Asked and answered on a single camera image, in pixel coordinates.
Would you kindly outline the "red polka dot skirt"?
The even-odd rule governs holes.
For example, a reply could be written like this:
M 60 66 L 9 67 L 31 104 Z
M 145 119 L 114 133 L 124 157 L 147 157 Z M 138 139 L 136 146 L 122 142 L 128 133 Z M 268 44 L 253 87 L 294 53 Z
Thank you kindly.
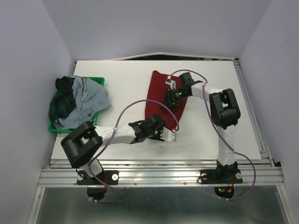
M 168 75 L 162 74 L 157 70 L 152 72 L 147 99 L 163 103 L 165 99 L 165 91 L 170 87 L 168 84 L 166 84 L 167 77 Z M 178 121 L 180 121 L 183 115 L 186 103 L 187 99 L 182 99 L 179 103 L 179 106 L 170 109 Z M 166 128 L 170 130 L 178 130 L 175 119 L 164 107 L 157 103 L 147 101 L 145 105 L 145 119 L 153 114 L 159 115 L 163 120 L 166 121 Z

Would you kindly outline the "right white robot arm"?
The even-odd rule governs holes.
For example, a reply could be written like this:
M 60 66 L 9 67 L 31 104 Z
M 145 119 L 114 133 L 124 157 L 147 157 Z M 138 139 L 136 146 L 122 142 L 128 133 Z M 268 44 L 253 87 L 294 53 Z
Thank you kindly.
M 204 101 L 210 122 L 218 135 L 218 157 L 216 168 L 201 170 L 199 179 L 202 183 L 226 182 L 234 179 L 239 172 L 233 144 L 241 111 L 232 89 L 210 87 L 205 77 L 195 81 L 192 73 L 191 70 L 182 70 L 179 76 L 180 88 L 176 87 L 176 82 L 168 75 L 163 104 L 171 109 L 188 97 L 197 97 Z

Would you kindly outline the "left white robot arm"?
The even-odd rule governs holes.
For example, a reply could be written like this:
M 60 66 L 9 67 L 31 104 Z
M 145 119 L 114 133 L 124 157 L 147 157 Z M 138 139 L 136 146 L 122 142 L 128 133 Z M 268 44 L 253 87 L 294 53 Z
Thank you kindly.
M 93 126 L 88 121 L 64 137 L 61 146 L 71 167 L 82 169 L 92 183 L 98 184 L 103 181 L 105 174 L 102 165 L 95 158 L 101 146 L 136 144 L 146 139 L 163 141 L 161 135 L 165 128 L 166 121 L 157 114 L 120 127 Z

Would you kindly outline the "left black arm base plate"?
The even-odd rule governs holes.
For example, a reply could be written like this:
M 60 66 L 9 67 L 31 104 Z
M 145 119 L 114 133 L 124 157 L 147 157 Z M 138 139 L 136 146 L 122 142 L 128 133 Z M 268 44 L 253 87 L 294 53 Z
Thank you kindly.
M 77 185 L 102 185 L 94 177 L 90 177 L 85 171 L 79 170 L 77 172 Z M 118 170 L 106 170 L 101 174 L 98 174 L 97 177 L 104 183 L 108 185 L 117 185 L 119 180 L 119 171 Z

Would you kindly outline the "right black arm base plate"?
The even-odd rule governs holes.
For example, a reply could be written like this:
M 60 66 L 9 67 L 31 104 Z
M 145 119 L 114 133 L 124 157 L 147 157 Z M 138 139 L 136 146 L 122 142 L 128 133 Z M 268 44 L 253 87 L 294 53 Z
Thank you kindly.
M 197 178 L 197 183 L 200 184 L 229 184 L 243 183 L 242 174 L 239 169 L 233 171 L 218 171 L 217 169 L 200 170 L 200 176 Z

